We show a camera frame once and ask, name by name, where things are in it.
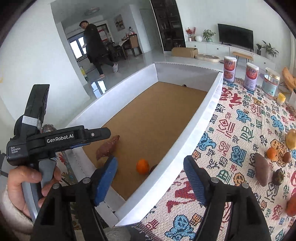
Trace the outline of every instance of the open white box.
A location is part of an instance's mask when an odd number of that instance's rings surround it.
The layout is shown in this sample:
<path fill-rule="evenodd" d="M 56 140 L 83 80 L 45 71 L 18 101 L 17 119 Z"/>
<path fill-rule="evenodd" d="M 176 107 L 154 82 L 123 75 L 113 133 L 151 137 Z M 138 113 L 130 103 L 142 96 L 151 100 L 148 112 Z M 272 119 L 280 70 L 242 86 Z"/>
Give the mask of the open white box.
<path fill-rule="evenodd" d="M 183 169 L 183 160 L 191 155 L 208 126 L 221 96 L 223 72 L 177 63 L 153 63 L 107 91 L 78 115 L 69 125 L 101 128 L 120 110 L 156 82 L 186 85 L 206 91 L 207 95 L 155 170 L 125 201 L 112 187 L 96 210 L 109 226 L 139 222 L 166 193 Z M 67 151 L 70 165 L 80 181 L 90 177 L 95 166 L 82 147 Z"/>

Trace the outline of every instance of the orange fruit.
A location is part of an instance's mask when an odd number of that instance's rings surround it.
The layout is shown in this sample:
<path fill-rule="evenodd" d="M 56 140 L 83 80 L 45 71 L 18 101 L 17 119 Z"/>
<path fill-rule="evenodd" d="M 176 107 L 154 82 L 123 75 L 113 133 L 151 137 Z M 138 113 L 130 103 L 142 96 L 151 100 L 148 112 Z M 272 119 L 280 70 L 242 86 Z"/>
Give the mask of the orange fruit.
<path fill-rule="evenodd" d="M 136 169 L 137 172 L 141 175 L 146 175 L 149 173 L 150 170 L 149 163 L 145 159 L 140 159 L 137 162 Z"/>
<path fill-rule="evenodd" d="M 266 152 L 266 156 L 268 159 L 273 160 L 276 156 L 276 149 L 274 149 L 273 147 L 268 148 L 267 152 Z"/>
<path fill-rule="evenodd" d="M 291 196 L 290 200 L 287 203 L 286 213 L 289 217 L 296 215 L 296 195 Z"/>

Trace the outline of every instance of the blue gripper pad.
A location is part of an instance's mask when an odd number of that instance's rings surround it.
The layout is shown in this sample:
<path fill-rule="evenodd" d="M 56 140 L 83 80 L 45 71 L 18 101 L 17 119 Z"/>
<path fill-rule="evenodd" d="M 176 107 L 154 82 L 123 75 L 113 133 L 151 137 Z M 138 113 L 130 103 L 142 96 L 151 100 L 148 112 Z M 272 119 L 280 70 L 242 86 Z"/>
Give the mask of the blue gripper pad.
<path fill-rule="evenodd" d="M 113 181 L 113 178 L 115 176 L 115 173 L 117 171 L 118 167 L 118 161 L 116 157 L 113 157 L 110 161 L 107 169 L 102 174 L 102 177 L 98 183 L 98 186 L 96 188 L 96 197 L 95 197 L 95 204 L 99 205 L 100 202 L 105 200 L 107 191 L 111 185 L 111 182 Z"/>
<path fill-rule="evenodd" d="M 202 205 L 206 205 L 207 200 L 205 196 L 205 187 L 202 184 L 195 169 L 198 169 L 198 165 L 195 163 L 192 156 L 187 156 L 184 159 L 184 171 L 188 177 L 188 181 L 192 187 L 196 200 L 201 202 Z"/>

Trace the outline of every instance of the red and white canister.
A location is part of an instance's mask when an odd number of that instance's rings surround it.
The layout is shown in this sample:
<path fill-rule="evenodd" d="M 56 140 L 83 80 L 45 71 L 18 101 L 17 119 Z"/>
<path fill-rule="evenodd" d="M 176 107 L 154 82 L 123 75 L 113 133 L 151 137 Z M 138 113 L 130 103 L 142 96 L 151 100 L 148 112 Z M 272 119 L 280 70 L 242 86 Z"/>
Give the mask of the red and white canister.
<path fill-rule="evenodd" d="M 224 57 L 224 75 L 223 80 L 228 82 L 234 82 L 235 68 L 237 65 L 237 59 L 234 57 Z"/>
<path fill-rule="evenodd" d="M 246 76 L 244 78 L 244 87 L 246 89 L 251 91 L 255 90 L 258 71 L 259 71 L 258 66 L 251 63 L 247 63 Z"/>

